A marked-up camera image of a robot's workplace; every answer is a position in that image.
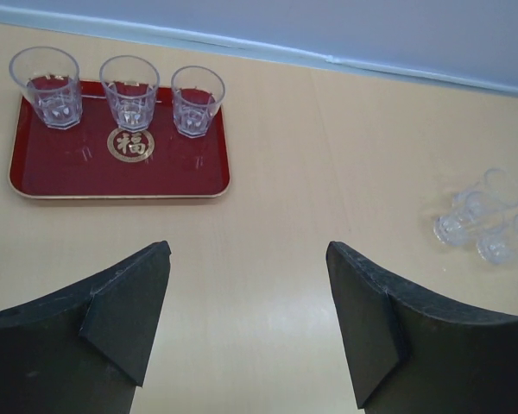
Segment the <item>cluster back clear glass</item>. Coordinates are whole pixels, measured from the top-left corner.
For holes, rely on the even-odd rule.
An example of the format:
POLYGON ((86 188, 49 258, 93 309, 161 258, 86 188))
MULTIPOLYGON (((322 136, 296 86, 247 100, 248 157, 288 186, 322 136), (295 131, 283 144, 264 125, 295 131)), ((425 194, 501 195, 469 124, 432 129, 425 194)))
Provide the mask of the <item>cluster back clear glass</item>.
POLYGON ((518 185, 508 172, 501 168, 489 168, 472 184, 456 193, 452 198, 452 206, 460 205, 474 191, 489 194, 500 202, 505 210, 518 207, 518 185))

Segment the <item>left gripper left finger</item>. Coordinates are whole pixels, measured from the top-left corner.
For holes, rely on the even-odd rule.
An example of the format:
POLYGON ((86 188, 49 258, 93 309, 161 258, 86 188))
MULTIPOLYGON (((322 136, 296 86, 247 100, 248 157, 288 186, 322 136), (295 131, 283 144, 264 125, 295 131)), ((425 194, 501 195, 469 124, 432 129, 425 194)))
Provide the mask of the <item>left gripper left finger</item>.
POLYGON ((158 241, 90 277, 0 311, 0 413, 128 413, 167 292, 158 241))

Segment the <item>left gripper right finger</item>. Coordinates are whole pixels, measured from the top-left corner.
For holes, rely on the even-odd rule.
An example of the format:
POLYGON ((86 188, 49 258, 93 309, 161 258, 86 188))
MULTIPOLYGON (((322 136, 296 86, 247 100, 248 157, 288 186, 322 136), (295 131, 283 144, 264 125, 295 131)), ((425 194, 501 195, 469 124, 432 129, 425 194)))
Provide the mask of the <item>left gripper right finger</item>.
POLYGON ((433 292, 341 241, 325 259, 359 409, 518 413, 518 316, 433 292))

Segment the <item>cluster clear glass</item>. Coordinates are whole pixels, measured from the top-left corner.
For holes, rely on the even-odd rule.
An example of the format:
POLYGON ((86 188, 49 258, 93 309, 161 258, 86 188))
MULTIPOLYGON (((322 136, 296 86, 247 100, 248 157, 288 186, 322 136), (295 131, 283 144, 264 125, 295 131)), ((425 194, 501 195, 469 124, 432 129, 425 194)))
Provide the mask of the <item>cluster clear glass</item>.
POLYGON ((495 207, 495 200, 490 195, 473 191, 435 220, 433 232, 444 244, 463 246, 495 226, 495 207))
POLYGON ((489 194, 500 202, 505 210, 518 207, 518 185, 508 172, 501 168, 489 168, 472 184, 456 193, 452 198, 452 206, 460 205, 474 191, 489 194))
POLYGON ((518 261, 518 213, 477 239, 480 256, 495 265, 518 261))

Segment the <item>cluster left clear glass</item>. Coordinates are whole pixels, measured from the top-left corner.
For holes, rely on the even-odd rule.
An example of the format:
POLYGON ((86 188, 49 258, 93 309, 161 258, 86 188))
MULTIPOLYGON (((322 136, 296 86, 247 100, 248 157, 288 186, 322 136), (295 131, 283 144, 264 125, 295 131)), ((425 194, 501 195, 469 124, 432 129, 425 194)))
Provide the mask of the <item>cluster left clear glass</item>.
POLYGON ((463 246, 495 226, 495 207, 495 200, 490 195, 473 191, 435 220, 433 232, 444 244, 463 246))

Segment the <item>red lacquer tray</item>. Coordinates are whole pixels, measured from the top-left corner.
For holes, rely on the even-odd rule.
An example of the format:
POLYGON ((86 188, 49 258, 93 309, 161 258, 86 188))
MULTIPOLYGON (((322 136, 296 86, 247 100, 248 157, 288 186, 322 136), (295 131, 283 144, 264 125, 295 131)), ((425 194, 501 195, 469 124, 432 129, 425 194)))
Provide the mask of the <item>red lacquer tray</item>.
POLYGON ((67 130, 48 128, 22 98, 9 182, 34 199, 215 198, 228 189, 224 115, 206 135, 188 138, 173 123, 171 91, 161 87, 149 128, 118 128, 98 81, 85 80, 83 116, 67 130))

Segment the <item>cluster front clear glass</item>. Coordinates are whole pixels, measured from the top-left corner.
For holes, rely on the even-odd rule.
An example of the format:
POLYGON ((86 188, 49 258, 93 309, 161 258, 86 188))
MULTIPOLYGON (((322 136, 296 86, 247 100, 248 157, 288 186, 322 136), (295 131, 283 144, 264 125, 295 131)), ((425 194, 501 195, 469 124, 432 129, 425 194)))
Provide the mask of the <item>cluster front clear glass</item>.
POLYGON ((518 213, 477 239, 480 256, 495 265, 518 261, 518 213))

